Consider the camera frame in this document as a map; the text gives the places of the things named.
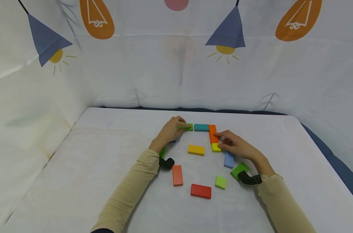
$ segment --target red block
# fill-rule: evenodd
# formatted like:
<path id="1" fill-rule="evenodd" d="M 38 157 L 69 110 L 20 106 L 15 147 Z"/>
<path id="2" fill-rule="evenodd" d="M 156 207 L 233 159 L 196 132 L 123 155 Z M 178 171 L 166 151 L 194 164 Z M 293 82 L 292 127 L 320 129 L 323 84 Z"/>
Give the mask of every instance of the red block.
<path id="1" fill-rule="evenodd" d="M 173 183 L 174 186 L 181 186 L 183 185 L 183 177 L 182 177 L 182 166 L 181 165 L 174 165 L 173 169 Z"/>
<path id="2" fill-rule="evenodd" d="M 218 137 L 214 136 L 214 133 L 217 132 L 217 128 L 215 125 L 209 125 L 209 137 L 210 137 L 210 144 L 219 143 Z"/>
<path id="3" fill-rule="evenodd" d="M 211 187 L 192 184 L 191 196 L 199 196 L 201 198 L 211 199 Z"/>

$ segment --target light green block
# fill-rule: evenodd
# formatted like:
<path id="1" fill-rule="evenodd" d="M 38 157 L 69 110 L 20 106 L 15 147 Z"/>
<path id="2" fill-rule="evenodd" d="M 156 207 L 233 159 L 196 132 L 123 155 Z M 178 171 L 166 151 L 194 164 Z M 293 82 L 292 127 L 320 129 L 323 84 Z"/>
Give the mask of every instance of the light green block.
<path id="1" fill-rule="evenodd" d="M 220 189 L 226 189 L 227 185 L 227 179 L 221 176 L 217 176 L 215 179 L 215 187 L 218 187 Z"/>
<path id="2" fill-rule="evenodd" d="M 162 148 L 161 152 L 160 152 L 160 157 L 165 159 L 165 147 Z"/>
<path id="3" fill-rule="evenodd" d="M 248 166 L 243 162 L 240 163 L 237 167 L 235 167 L 235 169 L 233 169 L 230 174 L 236 181 L 239 181 L 239 178 L 237 176 L 242 171 L 245 171 L 245 172 L 249 171 Z"/>
<path id="4" fill-rule="evenodd" d="M 190 125 L 190 128 L 186 128 L 186 127 L 179 127 L 179 128 L 184 128 L 184 131 L 193 131 L 193 124 L 191 123 L 187 123 L 187 125 Z"/>

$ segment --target pink shape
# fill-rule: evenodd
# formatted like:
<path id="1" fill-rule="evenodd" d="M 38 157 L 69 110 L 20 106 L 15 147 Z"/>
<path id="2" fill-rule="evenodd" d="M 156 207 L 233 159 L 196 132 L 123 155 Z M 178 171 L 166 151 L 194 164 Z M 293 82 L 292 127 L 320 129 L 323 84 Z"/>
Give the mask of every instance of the pink shape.
<path id="1" fill-rule="evenodd" d="M 174 10 L 174 11 L 184 10 L 189 3 L 189 0 L 164 0 L 164 1 L 166 6 L 170 10 Z"/>

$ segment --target blue lampshade illustration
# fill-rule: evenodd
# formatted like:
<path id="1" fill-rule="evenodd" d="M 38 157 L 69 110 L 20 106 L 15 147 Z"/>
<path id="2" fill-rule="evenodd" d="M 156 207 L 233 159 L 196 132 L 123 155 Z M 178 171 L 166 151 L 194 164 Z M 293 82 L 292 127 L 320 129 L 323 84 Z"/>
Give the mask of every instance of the blue lampshade illustration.
<path id="1" fill-rule="evenodd" d="M 210 37 L 207 46 L 245 47 L 240 12 L 235 6 Z"/>
<path id="2" fill-rule="evenodd" d="M 44 66 L 46 62 L 60 49 L 71 46 L 72 43 L 52 29 L 41 23 L 31 15 L 28 15 L 30 29 L 39 55 L 39 63 Z"/>

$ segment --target printed lamp illustration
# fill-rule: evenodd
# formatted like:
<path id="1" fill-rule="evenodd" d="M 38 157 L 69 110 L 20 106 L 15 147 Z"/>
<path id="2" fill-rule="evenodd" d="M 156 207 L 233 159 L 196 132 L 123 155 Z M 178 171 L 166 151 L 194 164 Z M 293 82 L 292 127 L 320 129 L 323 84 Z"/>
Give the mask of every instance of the printed lamp illustration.
<path id="1" fill-rule="evenodd" d="M 275 36 L 282 41 L 304 37 L 319 16 L 322 0 L 297 0 L 277 26 Z"/>
<path id="2" fill-rule="evenodd" d="M 189 0 L 164 0 L 164 2 L 170 10 L 181 11 L 187 7 Z"/>
<path id="3" fill-rule="evenodd" d="M 71 46 L 72 43 L 30 15 L 20 0 L 19 3 L 28 15 L 30 30 L 32 31 L 33 42 L 39 55 L 41 67 L 43 67 L 47 61 L 51 61 L 52 63 L 59 62 L 62 57 L 62 49 Z"/>
<path id="4" fill-rule="evenodd" d="M 86 30 L 96 39 L 109 39 L 114 23 L 103 0 L 80 0 L 81 15 Z"/>
<path id="5" fill-rule="evenodd" d="M 216 49 L 220 54 L 231 55 L 236 48 L 245 47 L 245 41 L 242 33 L 242 23 L 240 12 L 238 8 L 239 1 L 237 0 L 236 6 L 228 14 L 228 16 L 223 20 L 219 27 L 215 30 L 213 35 L 210 37 L 206 46 L 216 46 Z"/>

